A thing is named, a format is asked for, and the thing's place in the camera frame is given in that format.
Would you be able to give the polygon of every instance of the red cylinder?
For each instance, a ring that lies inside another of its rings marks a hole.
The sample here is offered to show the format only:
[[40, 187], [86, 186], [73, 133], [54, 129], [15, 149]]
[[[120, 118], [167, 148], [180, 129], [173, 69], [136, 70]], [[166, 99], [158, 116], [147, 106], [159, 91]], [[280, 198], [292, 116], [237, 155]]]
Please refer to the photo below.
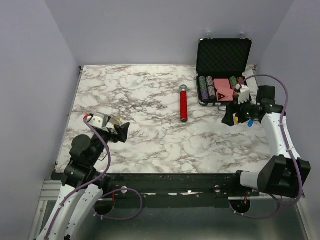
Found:
[[180, 92], [180, 120], [183, 123], [188, 121], [187, 91]]

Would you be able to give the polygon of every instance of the marble table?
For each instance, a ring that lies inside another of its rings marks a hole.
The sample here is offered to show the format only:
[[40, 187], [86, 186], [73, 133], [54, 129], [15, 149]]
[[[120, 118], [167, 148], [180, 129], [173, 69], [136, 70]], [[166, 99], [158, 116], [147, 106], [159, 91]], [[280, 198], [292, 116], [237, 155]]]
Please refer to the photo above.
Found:
[[[253, 71], [247, 69], [245, 76]], [[83, 123], [101, 112], [130, 122], [126, 143], [110, 143], [111, 173], [234, 173], [260, 171], [270, 159], [268, 140], [259, 123], [229, 127], [224, 112], [199, 105], [195, 66], [85, 66], [61, 146], [56, 171], [63, 173], [74, 137], [92, 136]], [[189, 88], [189, 121], [180, 122], [179, 86]], [[257, 84], [249, 87], [254, 97]], [[103, 171], [107, 161], [98, 161]]]

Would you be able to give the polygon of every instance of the purple cable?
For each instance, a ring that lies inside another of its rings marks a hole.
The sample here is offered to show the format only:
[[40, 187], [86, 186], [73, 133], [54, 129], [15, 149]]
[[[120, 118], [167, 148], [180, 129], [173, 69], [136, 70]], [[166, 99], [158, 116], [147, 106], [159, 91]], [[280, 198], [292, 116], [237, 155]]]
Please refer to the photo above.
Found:
[[134, 190], [134, 189], [132, 189], [132, 188], [126, 188], [126, 189], [120, 188], [120, 189], [116, 189], [116, 190], [113, 190], [113, 191], [111, 191], [111, 192], [108, 192], [107, 194], [103, 195], [101, 198], [104, 198], [104, 197], [106, 197], [106, 196], [108, 196], [108, 195], [111, 195], [111, 194], [113, 194], [113, 193], [120, 192], [120, 191], [125, 191], [125, 190], [135, 192], [135, 193], [139, 196], [139, 198], [140, 198], [140, 207], [139, 207], [139, 210], [138, 210], [134, 215], [128, 216], [128, 217], [123, 217], [123, 218], [117, 218], [117, 217], [112, 217], [112, 216], [99, 215], [99, 214], [96, 212], [95, 206], [93, 206], [92, 209], [93, 209], [93, 211], [94, 211], [94, 215], [95, 215], [95, 216], [97, 215], [97, 216], [102, 217], [102, 218], [104, 218], [104, 219], [110, 219], [110, 220], [116, 220], [116, 221], [126, 221], [126, 220], [130, 220], [130, 219], [133, 219], [133, 218], [135, 218], [136, 216], [138, 216], [138, 215], [141, 213], [141, 211], [142, 211], [143, 199], [142, 199], [141, 194], [140, 194], [137, 190]]
[[[70, 192], [67, 196], [65, 196], [64, 199], [62, 200], [62, 202], [60, 203], [60, 206], [64, 206], [65, 202], [72, 196], [72, 194], [78, 192], [79, 190], [81, 190], [81, 189], [89, 186], [90, 184], [93, 184], [95, 181], [97, 181], [98, 179], [102, 178], [102, 177], [107, 173], [107, 171], [109, 170], [110, 165], [111, 165], [111, 154], [110, 154], [110, 150], [109, 150], [109, 147], [108, 147], [107, 143], [106, 143], [105, 140], [100, 136], [100, 134], [94, 129], [94, 127], [91, 126], [91, 125], [88, 123], [86, 117], [83, 119], [83, 121], [84, 121], [85, 125], [87, 125], [87, 126], [92, 130], [92, 132], [97, 136], [97, 138], [98, 138], [98, 139], [101, 141], [101, 143], [103, 144], [103, 146], [104, 146], [104, 148], [105, 148], [105, 150], [106, 150], [106, 152], [107, 152], [107, 155], [108, 155], [108, 165], [107, 165], [106, 169], [105, 169], [99, 176], [97, 176], [95, 179], [93, 179], [93, 180], [91, 180], [91, 181], [89, 181], [89, 182], [87, 182], [87, 183], [85, 183], [85, 184], [77, 187], [75, 190], [73, 190], [73, 191]], [[57, 217], [58, 217], [61, 209], [62, 209], [62, 208], [58, 208], [58, 209], [56, 210], [56, 212], [55, 212], [55, 214], [54, 214], [54, 216], [53, 216], [53, 218], [52, 218], [52, 221], [51, 221], [51, 223], [50, 223], [50, 225], [49, 225], [49, 227], [48, 227], [48, 231], [46, 232], [46, 234], [45, 234], [45, 236], [44, 236], [44, 240], [47, 240], [47, 239], [48, 239], [48, 237], [49, 237], [49, 235], [50, 235], [50, 232], [51, 232], [51, 230], [52, 230], [52, 228], [53, 228], [53, 226], [54, 226], [54, 224], [55, 224], [55, 221], [57, 220]]]
[[245, 81], [247, 81], [248, 79], [255, 78], [255, 77], [268, 77], [268, 78], [274, 79], [274, 80], [276, 80], [278, 83], [280, 83], [282, 85], [282, 87], [283, 87], [283, 89], [285, 91], [285, 103], [284, 103], [283, 110], [282, 110], [281, 115], [280, 115], [280, 130], [281, 130], [281, 133], [282, 133], [282, 136], [283, 136], [285, 147], [287, 148], [287, 151], [288, 151], [290, 157], [292, 158], [292, 161], [293, 161], [293, 164], [294, 164], [294, 168], [296, 170], [296, 175], [297, 175], [297, 178], [298, 178], [298, 185], [299, 185], [298, 196], [296, 197], [296, 199], [293, 202], [289, 202], [289, 203], [283, 202], [282, 201], [282, 197], [281, 197], [281, 200], [279, 200], [274, 195], [270, 194], [270, 196], [274, 200], [276, 200], [278, 202], [278, 204], [280, 204], [280, 206], [278, 207], [277, 211], [275, 213], [271, 214], [270, 216], [254, 217], [254, 216], [242, 215], [241, 213], [236, 212], [238, 215], [241, 215], [243, 217], [250, 218], [250, 219], [268, 219], [268, 218], [276, 216], [280, 212], [281, 205], [294, 206], [295, 204], [297, 204], [297, 202], [299, 202], [299, 200], [300, 200], [300, 198], [301, 198], [301, 196], [303, 194], [303, 184], [302, 184], [302, 178], [301, 178], [301, 174], [300, 174], [300, 170], [299, 170], [299, 166], [298, 166], [297, 160], [296, 160], [293, 152], [290, 150], [290, 144], [289, 144], [289, 141], [288, 141], [288, 138], [287, 138], [287, 135], [286, 135], [286, 131], [285, 131], [285, 128], [284, 128], [284, 115], [286, 113], [286, 109], [287, 109], [288, 101], [289, 101], [288, 89], [287, 89], [287, 87], [285, 86], [285, 84], [281, 80], [279, 80], [278, 78], [276, 78], [274, 76], [267, 75], [267, 74], [256, 74], [256, 75], [249, 76], [246, 79], [244, 79], [240, 83], [240, 85], [245, 83]]
[[234, 214], [237, 214], [237, 215], [242, 216], [242, 217], [247, 218], [247, 219], [270, 219], [270, 218], [273, 218], [273, 217], [277, 216], [277, 215], [280, 213], [280, 211], [281, 211], [281, 209], [282, 209], [283, 206], [278, 203], [278, 208], [277, 208], [277, 210], [276, 210], [274, 213], [272, 213], [271, 215], [269, 215], [269, 216], [250, 216], [250, 215], [244, 215], [244, 214], [242, 214], [242, 213], [236, 212], [236, 210], [234, 210], [234, 208], [232, 207], [232, 205], [231, 205], [230, 202], [229, 202], [229, 207], [231, 208], [231, 210], [233, 211]]

